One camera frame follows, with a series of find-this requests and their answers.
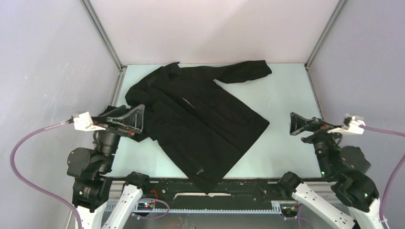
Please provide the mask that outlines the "black jacket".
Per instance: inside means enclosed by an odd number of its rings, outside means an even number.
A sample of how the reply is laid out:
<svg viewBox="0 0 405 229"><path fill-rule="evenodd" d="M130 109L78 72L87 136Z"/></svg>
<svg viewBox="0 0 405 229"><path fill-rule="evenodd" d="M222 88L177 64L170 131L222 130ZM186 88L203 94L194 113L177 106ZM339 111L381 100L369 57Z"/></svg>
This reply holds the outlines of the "black jacket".
<svg viewBox="0 0 405 229"><path fill-rule="evenodd" d="M162 66L129 88L126 103L145 106L134 140L157 141L204 193L212 192L269 126L219 83L245 83L272 73L264 60L221 67Z"/></svg>

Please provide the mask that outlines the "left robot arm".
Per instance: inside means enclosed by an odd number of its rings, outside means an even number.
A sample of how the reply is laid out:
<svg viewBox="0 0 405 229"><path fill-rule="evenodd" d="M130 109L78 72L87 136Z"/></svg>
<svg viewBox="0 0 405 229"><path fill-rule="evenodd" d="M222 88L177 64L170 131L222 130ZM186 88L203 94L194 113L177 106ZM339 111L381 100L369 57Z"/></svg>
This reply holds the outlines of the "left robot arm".
<svg viewBox="0 0 405 229"><path fill-rule="evenodd" d="M124 181L117 205L102 222L109 193L115 178L107 176L122 137L141 134L144 124L143 104L127 108L110 107L98 116L89 112L73 115L75 130L93 132L94 149L78 147L67 158L67 175L74 177L72 204L79 214L78 229L121 229L140 199L151 192L149 176L131 172Z"/></svg>

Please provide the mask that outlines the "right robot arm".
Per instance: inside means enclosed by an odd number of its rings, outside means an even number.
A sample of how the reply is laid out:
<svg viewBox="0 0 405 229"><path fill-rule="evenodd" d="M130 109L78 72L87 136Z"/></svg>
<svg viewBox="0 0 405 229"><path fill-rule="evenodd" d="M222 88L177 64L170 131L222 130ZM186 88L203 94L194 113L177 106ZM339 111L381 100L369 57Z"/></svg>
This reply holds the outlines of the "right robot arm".
<svg viewBox="0 0 405 229"><path fill-rule="evenodd" d="M311 132L301 141L313 145L321 177L333 183L332 192L350 214L338 210L293 172L286 172L278 181L279 196L296 200L334 229L389 228L386 218L380 216L382 201L378 189L366 175L370 162L359 147L340 147L337 143L344 135L363 134L363 126L363 118L352 114L345 116L342 125L333 125L321 118L306 119L290 113L290 135Z"/></svg>

